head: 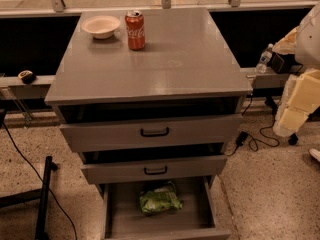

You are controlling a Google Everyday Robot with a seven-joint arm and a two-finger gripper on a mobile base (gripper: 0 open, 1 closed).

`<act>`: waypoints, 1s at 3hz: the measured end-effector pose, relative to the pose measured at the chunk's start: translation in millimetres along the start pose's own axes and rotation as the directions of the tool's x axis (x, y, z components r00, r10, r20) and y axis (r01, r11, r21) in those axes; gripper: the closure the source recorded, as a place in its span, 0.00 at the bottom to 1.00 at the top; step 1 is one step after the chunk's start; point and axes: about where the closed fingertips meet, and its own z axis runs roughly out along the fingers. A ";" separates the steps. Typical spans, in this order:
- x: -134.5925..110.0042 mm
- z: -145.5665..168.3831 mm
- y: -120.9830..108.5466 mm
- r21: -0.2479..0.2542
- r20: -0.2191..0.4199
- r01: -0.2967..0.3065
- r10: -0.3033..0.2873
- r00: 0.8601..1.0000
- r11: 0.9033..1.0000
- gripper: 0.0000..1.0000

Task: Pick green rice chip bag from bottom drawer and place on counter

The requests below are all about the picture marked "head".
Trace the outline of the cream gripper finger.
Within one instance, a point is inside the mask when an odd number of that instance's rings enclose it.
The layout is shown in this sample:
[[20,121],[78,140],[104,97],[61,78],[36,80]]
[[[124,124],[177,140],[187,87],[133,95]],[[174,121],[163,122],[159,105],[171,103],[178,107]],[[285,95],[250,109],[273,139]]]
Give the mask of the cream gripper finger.
[[297,27],[293,28],[282,39],[276,42],[272,48],[272,51],[281,55],[294,54],[297,30]]
[[273,131],[277,136],[289,137],[320,107],[320,71],[308,69],[300,76],[290,75],[281,97]]

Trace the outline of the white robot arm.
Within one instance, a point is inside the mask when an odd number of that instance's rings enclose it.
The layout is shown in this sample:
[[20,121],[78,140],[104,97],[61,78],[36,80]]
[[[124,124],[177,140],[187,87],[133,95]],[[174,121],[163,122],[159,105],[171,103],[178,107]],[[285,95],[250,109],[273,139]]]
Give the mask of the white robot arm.
[[275,117],[274,133],[289,137],[320,107],[320,3],[274,45],[273,51],[293,54],[295,61],[305,67],[300,76],[288,78]]

